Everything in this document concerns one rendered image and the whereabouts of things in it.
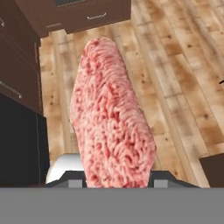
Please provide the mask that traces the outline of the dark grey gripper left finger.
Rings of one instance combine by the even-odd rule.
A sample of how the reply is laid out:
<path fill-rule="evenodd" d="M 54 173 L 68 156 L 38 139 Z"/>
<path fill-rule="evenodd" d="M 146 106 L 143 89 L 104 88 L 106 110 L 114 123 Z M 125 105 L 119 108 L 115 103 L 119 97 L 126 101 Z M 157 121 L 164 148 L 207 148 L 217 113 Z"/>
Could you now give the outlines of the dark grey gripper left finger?
<path fill-rule="evenodd" d="M 60 179 L 46 184 L 45 187 L 86 188 L 86 176 L 84 171 L 66 171 Z"/>

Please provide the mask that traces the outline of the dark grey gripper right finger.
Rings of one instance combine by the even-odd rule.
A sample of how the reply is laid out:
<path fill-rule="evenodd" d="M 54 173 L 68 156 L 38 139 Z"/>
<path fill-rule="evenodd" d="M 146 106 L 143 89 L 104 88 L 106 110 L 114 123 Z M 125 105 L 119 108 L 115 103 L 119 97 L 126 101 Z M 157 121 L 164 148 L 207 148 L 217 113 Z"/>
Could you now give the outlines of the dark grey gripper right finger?
<path fill-rule="evenodd" d="M 150 187 L 153 188 L 169 188 L 169 187 L 193 187 L 188 182 L 175 178 L 169 171 L 152 171 L 150 173 Z"/>

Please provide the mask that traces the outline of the pink raw steak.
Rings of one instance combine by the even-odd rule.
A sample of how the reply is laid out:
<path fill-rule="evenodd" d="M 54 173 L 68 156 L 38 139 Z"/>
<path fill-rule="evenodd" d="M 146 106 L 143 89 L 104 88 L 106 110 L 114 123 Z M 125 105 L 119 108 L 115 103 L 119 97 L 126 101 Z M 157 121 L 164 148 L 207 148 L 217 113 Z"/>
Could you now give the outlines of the pink raw steak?
<path fill-rule="evenodd" d="M 84 47 L 70 121 L 89 187 L 148 185 L 157 147 L 113 40 L 93 38 Z"/>

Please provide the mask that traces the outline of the white rounded object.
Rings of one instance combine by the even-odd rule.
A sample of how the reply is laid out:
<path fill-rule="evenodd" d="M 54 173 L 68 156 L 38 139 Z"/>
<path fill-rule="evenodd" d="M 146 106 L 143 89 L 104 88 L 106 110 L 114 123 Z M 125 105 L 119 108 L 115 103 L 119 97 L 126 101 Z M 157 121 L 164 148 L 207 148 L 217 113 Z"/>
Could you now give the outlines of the white rounded object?
<path fill-rule="evenodd" d="M 50 164 L 50 168 L 46 175 L 46 183 L 58 180 L 66 171 L 83 172 L 81 157 L 78 153 L 65 153 Z"/>

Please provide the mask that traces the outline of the dark brown cabinet corner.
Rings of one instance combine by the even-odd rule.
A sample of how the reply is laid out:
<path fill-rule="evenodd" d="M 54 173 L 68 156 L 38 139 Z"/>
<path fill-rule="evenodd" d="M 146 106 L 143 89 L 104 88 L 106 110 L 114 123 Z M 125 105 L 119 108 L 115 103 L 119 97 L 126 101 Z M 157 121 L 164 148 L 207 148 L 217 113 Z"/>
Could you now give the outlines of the dark brown cabinet corner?
<path fill-rule="evenodd" d="M 199 161 L 209 185 L 224 188 L 224 153 L 203 157 Z"/>

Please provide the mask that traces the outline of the black appliance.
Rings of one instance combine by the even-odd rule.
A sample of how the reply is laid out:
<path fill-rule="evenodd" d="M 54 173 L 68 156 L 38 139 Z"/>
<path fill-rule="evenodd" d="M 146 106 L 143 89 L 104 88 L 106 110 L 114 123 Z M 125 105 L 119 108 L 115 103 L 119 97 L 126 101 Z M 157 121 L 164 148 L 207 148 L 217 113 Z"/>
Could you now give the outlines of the black appliance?
<path fill-rule="evenodd" d="M 0 94 L 0 187 L 41 186 L 49 167 L 46 118 Z"/>

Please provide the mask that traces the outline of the dark brown cabinet run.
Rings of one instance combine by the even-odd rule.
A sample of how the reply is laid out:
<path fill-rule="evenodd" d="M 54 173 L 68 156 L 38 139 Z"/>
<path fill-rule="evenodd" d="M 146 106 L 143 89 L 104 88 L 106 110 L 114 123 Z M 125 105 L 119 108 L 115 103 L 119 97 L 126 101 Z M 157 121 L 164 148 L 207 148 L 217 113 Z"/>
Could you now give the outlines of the dark brown cabinet run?
<path fill-rule="evenodd" d="M 43 115 L 40 38 L 15 0 L 0 0 L 0 93 Z"/>

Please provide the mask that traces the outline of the dark brown drawer front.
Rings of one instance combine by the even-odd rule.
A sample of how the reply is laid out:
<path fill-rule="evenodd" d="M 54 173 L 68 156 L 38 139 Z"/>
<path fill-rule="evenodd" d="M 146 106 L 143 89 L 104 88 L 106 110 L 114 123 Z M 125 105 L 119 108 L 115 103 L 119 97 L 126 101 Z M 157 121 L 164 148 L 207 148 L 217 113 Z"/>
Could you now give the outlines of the dark brown drawer front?
<path fill-rule="evenodd" d="M 131 0 L 55 0 L 67 34 L 130 19 Z M 106 17 L 87 20 L 107 12 Z"/>

